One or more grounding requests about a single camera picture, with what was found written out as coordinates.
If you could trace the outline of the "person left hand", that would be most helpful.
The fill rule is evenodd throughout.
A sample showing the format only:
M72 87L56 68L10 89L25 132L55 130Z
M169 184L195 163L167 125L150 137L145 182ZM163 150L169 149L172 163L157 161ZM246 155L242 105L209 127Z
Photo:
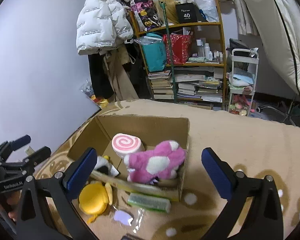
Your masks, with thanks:
M18 205L18 202L20 199L20 195L21 195L20 191L15 191L15 192L9 193L6 198L7 205L11 208L11 211L8 213L8 216L14 222L17 221L17 217L18 217L17 205Z

